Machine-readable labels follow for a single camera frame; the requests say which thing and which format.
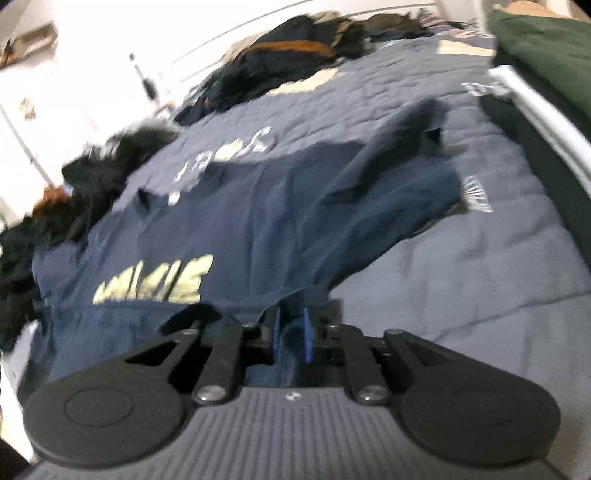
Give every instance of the pile of clothes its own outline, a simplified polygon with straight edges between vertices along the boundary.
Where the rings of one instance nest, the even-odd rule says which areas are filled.
[[[92,226],[121,195],[126,180],[181,128],[145,121],[92,147],[62,168],[67,187],[47,189],[31,216],[0,233],[0,349],[10,351],[22,327],[36,318],[41,300],[31,271],[38,247],[84,242]]]
[[[363,26],[345,17],[319,22],[306,15],[290,18],[206,79],[197,101],[175,121],[191,125],[285,82],[308,78],[339,57],[358,58],[366,51],[364,38]]]
[[[339,59],[357,59],[373,50],[367,38],[376,42],[430,35],[409,15],[377,14],[363,22],[338,12],[290,18],[234,44],[223,56],[225,64],[195,88],[174,119],[192,125],[285,82],[311,77]]]
[[[591,23],[519,1],[491,12],[488,28],[490,75],[509,95],[481,105],[521,145],[591,267]]]

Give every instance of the navy t-shirt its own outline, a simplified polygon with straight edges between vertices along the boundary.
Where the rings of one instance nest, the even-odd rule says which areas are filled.
[[[33,271],[46,306],[30,388],[153,339],[188,304],[257,312],[365,268],[459,201],[456,173],[428,134],[444,112],[423,100],[366,145],[211,163],[176,204],[139,192],[97,223],[84,247],[38,252]]]

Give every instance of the ribbed plastic surface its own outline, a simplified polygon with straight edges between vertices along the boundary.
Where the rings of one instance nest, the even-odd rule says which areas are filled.
[[[168,447],[131,465],[76,471],[42,463],[28,480],[557,480],[542,462],[501,471],[451,465],[411,443],[382,407],[340,388],[244,388],[197,411]]]

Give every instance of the gray quilted bedspread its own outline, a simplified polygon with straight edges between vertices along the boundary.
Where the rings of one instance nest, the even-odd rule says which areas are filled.
[[[312,92],[266,95],[208,116],[138,170],[116,208],[140,187],[186,188],[209,157],[272,160],[318,141],[364,141],[402,105],[443,99],[443,142],[489,207],[480,198],[480,210],[400,242],[333,295],[343,299],[344,321],[368,335],[403,328],[546,387],[563,415],[549,459],[587,480],[591,275],[520,148],[462,86],[486,83],[489,59],[437,54],[440,38],[382,45]]]

